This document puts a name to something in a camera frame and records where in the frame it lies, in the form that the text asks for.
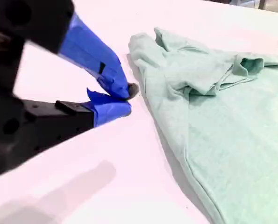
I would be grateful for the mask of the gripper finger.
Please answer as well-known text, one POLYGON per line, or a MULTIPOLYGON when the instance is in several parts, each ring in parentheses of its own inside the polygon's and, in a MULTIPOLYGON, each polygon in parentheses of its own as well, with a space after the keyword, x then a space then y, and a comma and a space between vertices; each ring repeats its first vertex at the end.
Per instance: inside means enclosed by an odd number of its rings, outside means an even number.
POLYGON ((92 109, 82 103, 24 100, 24 159, 93 129, 92 109))
POLYGON ((85 69, 114 98, 138 93, 118 56, 83 23, 71 0, 0 0, 0 87, 13 89, 28 41, 85 69))

